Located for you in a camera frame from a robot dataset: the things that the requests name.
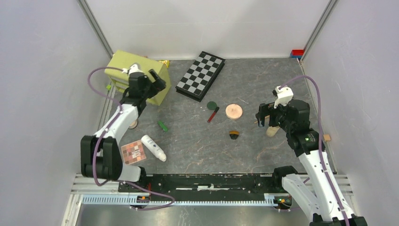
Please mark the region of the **round pink powder puff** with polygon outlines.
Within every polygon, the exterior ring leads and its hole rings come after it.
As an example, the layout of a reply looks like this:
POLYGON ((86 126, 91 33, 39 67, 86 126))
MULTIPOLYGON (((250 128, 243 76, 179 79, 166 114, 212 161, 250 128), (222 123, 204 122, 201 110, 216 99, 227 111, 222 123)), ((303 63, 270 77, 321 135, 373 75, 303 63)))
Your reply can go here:
POLYGON ((236 120, 242 116, 243 110, 238 104, 230 104, 226 107, 225 114, 229 119, 236 120))

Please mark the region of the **black kabuki brush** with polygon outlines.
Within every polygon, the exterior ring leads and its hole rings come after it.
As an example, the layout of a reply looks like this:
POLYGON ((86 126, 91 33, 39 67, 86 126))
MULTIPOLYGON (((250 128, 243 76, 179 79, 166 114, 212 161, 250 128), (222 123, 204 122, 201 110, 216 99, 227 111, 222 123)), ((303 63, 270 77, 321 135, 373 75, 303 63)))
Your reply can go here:
POLYGON ((232 140, 236 140, 239 137, 240 133, 236 130, 229 131, 229 136, 232 140))

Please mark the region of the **red black lip pencil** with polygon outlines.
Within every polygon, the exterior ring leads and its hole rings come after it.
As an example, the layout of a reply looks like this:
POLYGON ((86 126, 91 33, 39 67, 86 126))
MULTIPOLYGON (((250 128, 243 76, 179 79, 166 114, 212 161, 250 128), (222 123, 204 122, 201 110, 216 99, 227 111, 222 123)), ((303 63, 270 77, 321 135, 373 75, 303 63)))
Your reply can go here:
POLYGON ((208 123, 210 123, 212 121, 212 119, 214 118, 214 116, 217 114, 217 112, 219 111, 219 107, 216 107, 213 111, 213 113, 211 114, 211 116, 209 117, 209 119, 207 120, 208 123))

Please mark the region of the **dark green round compact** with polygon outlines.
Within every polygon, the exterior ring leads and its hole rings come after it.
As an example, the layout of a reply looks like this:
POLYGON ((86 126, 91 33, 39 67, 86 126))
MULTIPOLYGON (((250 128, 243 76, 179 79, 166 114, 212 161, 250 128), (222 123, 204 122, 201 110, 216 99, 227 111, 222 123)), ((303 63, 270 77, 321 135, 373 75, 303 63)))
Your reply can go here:
POLYGON ((207 103, 207 108, 208 108, 209 110, 215 110, 217 107, 218 107, 218 105, 217 105, 217 103, 214 102, 214 101, 209 101, 209 102, 207 103))

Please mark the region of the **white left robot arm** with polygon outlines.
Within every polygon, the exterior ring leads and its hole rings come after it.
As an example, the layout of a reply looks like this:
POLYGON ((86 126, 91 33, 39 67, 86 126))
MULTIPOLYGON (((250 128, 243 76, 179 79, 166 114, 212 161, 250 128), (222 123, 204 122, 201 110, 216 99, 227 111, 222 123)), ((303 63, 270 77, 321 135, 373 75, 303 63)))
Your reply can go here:
POLYGON ((119 148, 121 138, 144 111, 146 100, 166 88, 166 82, 153 69, 149 74, 154 81, 142 72, 131 73, 129 87, 115 114, 94 135, 82 138, 80 161, 83 176, 116 181, 122 175, 124 162, 119 148))

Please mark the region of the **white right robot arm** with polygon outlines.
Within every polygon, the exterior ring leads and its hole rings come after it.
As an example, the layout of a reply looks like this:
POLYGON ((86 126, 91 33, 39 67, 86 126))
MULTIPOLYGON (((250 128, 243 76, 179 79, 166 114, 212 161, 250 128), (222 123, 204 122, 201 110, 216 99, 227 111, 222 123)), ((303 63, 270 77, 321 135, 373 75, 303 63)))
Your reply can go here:
POLYGON ((279 129, 286 133, 288 145, 304 166, 314 191, 311 192, 292 166, 276 168, 272 187, 277 192, 287 191, 308 216, 311 226, 365 226, 364 217, 356 216, 347 203, 331 171, 323 145, 323 131, 310 128, 310 106, 294 99, 287 82, 273 91, 276 100, 261 104, 255 115, 263 127, 269 119, 266 134, 274 136, 279 129))

